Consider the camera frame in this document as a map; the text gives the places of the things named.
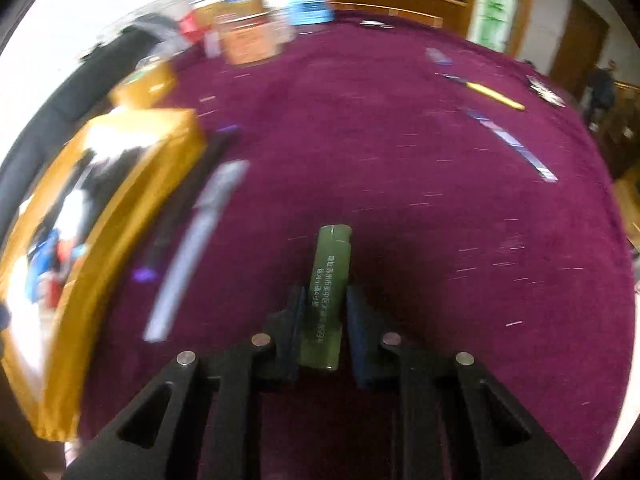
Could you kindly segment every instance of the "table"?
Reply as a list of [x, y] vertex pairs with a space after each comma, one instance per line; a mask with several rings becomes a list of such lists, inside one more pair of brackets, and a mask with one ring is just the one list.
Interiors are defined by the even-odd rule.
[[[258, 331], [291, 283], [308, 283], [320, 226], [346, 223], [351, 282], [372, 305], [424, 342], [484, 361], [590, 477], [634, 336], [626, 240], [597, 149], [574, 111], [529, 91], [529, 67], [446, 31], [393, 18], [384, 20], [393, 30], [365, 29], [362, 18], [340, 13], [258, 66], [203, 60], [178, 74], [165, 104], [196, 108], [205, 131], [238, 124], [226, 158], [251, 167], [165, 343], [142, 341], [159, 283], [133, 281], [140, 258], [129, 263], [87, 377], [81, 435], [96, 434], [178, 352]], [[427, 46], [453, 66], [435, 66]], [[464, 107], [512, 133], [558, 184]], [[388, 478], [393, 399], [357, 391], [347, 357], [330, 377], [304, 373], [264, 399], [264, 478]]]

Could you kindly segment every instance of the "purple tablecloth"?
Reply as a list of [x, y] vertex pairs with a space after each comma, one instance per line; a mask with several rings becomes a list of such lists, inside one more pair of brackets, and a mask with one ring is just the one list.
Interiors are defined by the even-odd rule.
[[[320, 226], [346, 223], [351, 282], [370, 302], [428, 344], [484, 361], [590, 476], [618, 418], [634, 335], [626, 240], [594, 143], [574, 111], [530, 92], [528, 67], [440, 30], [390, 18], [395, 29], [367, 30], [359, 19], [340, 14], [259, 66], [203, 60], [178, 74], [167, 104], [205, 114], [207, 131], [238, 124], [227, 158], [251, 167], [166, 343], [142, 341], [159, 283], [134, 282], [140, 262], [130, 263], [87, 377], [82, 436], [179, 351], [259, 330], [291, 283], [308, 283]], [[453, 66], [434, 65], [427, 46]], [[559, 183], [543, 182], [465, 107], [512, 133]], [[388, 478], [392, 402], [357, 391], [347, 364], [328, 378], [305, 373], [264, 403], [273, 437], [263, 478]]]

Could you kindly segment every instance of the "person in dark clothes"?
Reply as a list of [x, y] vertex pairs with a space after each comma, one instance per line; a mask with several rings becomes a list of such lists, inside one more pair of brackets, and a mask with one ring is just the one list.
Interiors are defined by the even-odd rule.
[[609, 61], [607, 68], [597, 68], [589, 74], [587, 86], [591, 88], [589, 106], [584, 114], [584, 122], [590, 126], [598, 110], [608, 111], [616, 102], [616, 62]]

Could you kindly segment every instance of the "yellow pen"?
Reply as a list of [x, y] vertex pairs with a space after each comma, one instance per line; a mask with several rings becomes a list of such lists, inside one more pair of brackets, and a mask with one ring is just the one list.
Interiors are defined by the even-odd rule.
[[449, 75], [449, 74], [437, 74], [437, 75], [443, 75], [447, 79], [453, 79], [455, 81], [458, 81], [458, 82], [464, 84], [467, 88], [471, 88], [472, 90], [475, 90], [478, 93], [486, 95], [487, 97], [490, 97], [491, 99], [495, 99], [496, 101], [499, 101], [502, 104], [510, 106], [511, 108], [515, 108], [516, 110], [524, 110], [525, 109], [524, 105], [520, 104], [519, 102], [516, 102], [516, 101], [514, 101], [512, 99], [509, 99], [507, 96], [504, 96], [504, 95], [500, 94], [499, 92], [496, 92], [495, 90], [491, 90], [490, 88], [487, 88], [486, 86], [481, 85], [480, 83], [470, 83], [469, 81], [465, 81], [462, 78], [459, 78], [459, 77], [454, 76], [454, 75]]

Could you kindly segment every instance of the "silver screw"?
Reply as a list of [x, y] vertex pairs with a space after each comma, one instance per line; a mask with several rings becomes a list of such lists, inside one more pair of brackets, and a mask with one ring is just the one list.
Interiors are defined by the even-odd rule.
[[456, 354], [456, 361], [463, 366], [469, 366], [474, 363], [474, 357], [469, 352], [460, 352]]
[[398, 346], [402, 342], [402, 337], [398, 332], [387, 332], [382, 336], [382, 342], [389, 346]]
[[196, 354], [191, 350], [185, 350], [184, 352], [180, 352], [175, 360], [182, 366], [190, 365], [196, 360]]
[[263, 332], [260, 332], [259, 334], [255, 334], [251, 338], [251, 343], [254, 346], [267, 346], [270, 342], [271, 342], [271, 336]]

